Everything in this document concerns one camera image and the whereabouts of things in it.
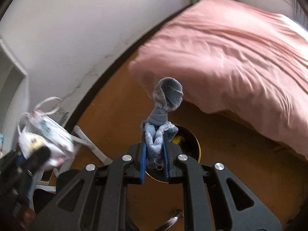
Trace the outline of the grey blue knotted sock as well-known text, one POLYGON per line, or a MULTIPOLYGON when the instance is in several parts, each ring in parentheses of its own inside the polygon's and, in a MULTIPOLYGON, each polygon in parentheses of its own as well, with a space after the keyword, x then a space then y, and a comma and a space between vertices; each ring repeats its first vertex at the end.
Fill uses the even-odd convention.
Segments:
POLYGON ((141 123, 146 143, 148 169, 163 169, 164 135, 172 141, 178 128, 168 120, 168 112, 176 110, 183 100, 182 85, 174 78, 166 77, 157 83, 152 98, 154 109, 141 123))

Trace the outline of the yellow plastic tube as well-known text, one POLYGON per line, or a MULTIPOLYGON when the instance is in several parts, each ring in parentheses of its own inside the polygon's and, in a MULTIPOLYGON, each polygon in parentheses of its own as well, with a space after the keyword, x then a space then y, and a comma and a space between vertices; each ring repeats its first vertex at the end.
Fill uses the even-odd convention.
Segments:
POLYGON ((182 136, 175 136, 172 140, 172 143, 179 145, 183 140, 185 139, 182 136))

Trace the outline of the black round trash bin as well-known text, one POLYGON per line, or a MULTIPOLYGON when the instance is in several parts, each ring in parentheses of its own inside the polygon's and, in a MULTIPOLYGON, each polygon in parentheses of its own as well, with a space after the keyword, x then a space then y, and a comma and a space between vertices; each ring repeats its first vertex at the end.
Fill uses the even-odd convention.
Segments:
MULTIPOLYGON (((188 128, 185 128, 181 125, 175 126, 178 128, 177 134, 175 136, 182 136, 185 139, 179 144, 183 153, 194 158, 197 162, 200 162, 202 157, 202 150, 196 136, 188 128)), ((146 174, 157 182, 164 184, 168 183, 164 178, 164 171, 162 169, 147 169, 146 174)))

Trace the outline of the chrome chair base leg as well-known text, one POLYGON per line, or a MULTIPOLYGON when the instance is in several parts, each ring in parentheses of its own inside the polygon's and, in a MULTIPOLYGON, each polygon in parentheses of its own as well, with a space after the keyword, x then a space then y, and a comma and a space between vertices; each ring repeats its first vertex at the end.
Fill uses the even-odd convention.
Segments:
POLYGON ((175 223, 184 216, 183 210, 176 210, 170 219, 168 219, 161 227, 158 227, 156 231, 169 230, 175 223))

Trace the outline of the white desk shelf unit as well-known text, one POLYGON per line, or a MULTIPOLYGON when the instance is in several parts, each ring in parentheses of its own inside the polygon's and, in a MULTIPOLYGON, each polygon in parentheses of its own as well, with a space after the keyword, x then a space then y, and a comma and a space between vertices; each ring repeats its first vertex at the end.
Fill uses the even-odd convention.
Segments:
POLYGON ((28 74, 1 40, 1 151, 17 144, 20 115, 29 108, 28 74))

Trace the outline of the pink bed sheet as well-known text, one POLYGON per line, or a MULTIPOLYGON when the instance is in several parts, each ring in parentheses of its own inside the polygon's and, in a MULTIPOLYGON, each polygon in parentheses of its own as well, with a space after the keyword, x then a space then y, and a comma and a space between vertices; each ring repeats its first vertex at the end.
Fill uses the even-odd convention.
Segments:
POLYGON ((285 15, 201 0, 142 45, 128 69, 148 94, 175 78, 203 112, 228 110, 307 156, 307 31, 285 15))

